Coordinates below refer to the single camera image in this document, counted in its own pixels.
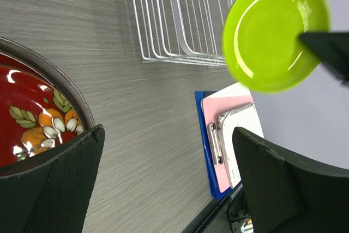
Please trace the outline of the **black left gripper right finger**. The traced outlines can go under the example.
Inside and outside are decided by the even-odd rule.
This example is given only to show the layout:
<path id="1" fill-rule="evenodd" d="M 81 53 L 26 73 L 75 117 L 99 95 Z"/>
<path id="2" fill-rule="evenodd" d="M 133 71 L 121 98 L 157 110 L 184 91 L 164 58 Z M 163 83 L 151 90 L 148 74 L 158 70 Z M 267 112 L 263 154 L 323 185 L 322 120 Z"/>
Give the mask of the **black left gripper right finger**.
<path id="1" fill-rule="evenodd" d="M 255 232 L 348 232 L 348 170 L 237 127 L 232 143 Z"/>

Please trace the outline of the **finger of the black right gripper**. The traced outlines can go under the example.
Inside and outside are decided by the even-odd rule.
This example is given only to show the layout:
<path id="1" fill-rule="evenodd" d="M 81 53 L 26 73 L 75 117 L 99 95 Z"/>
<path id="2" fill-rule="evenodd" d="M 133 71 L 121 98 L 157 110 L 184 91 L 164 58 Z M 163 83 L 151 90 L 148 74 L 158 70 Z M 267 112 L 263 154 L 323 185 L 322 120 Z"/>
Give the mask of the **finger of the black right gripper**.
<path id="1" fill-rule="evenodd" d="M 342 85 L 348 86 L 348 32 L 306 32 L 298 39 Z"/>

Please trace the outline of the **small brown rimmed plate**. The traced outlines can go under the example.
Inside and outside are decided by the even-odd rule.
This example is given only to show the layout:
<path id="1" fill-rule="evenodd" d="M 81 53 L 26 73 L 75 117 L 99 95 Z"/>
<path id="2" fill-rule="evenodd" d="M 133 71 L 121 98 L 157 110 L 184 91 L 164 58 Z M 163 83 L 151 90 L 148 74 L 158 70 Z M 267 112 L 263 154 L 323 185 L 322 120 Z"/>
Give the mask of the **small brown rimmed plate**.
<path id="1" fill-rule="evenodd" d="M 1 66 L 1 166 L 57 147 L 84 130 L 72 105 L 50 84 Z"/>

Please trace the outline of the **large brown rimmed cream plate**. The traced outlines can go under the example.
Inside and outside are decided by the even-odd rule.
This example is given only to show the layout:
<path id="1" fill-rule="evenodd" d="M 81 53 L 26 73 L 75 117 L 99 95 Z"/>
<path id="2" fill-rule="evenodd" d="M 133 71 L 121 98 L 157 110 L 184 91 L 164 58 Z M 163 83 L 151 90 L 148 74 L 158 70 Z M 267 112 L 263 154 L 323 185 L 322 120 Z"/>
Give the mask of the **large brown rimmed cream plate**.
<path id="1" fill-rule="evenodd" d="M 1 52 L 33 69 L 64 95 L 75 109 L 85 129 L 95 126 L 92 112 L 81 92 L 53 63 L 29 48 L 3 37 L 1 37 Z"/>

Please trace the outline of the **green plastic plate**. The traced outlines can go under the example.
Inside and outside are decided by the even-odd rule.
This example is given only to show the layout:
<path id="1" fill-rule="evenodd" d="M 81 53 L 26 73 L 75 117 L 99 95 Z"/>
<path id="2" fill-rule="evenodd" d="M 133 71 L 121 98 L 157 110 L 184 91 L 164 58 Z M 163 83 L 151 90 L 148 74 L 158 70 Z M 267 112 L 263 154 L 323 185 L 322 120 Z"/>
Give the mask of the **green plastic plate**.
<path id="1" fill-rule="evenodd" d="M 319 65 L 299 36 L 329 29 L 326 0 L 235 0 L 224 23 L 222 52 L 237 81 L 256 92 L 282 92 Z"/>

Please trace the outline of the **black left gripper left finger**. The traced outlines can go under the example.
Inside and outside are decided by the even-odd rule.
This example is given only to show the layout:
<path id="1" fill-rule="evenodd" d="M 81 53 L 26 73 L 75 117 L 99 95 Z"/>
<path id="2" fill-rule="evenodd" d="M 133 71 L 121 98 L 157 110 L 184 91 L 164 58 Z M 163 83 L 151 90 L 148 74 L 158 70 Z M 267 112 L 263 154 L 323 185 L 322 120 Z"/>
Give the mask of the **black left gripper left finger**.
<path id="1" fill-rule="evenodd" d="M 101 124 L 1 168 L 1 232 L 81 232 L 105 141 Z"/>

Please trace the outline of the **white wire dish rack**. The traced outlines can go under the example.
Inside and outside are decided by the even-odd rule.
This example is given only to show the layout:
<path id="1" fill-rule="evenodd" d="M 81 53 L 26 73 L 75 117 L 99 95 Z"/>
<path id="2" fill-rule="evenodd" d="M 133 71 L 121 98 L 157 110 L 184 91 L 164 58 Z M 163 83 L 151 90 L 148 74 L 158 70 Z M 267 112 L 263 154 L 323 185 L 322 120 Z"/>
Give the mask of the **white wire dish rack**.
<path id="1" fill-rule="evenodd" d="M 221 35 L 234 0 L 133 0 L 143 63 L 224 67 Z"/>

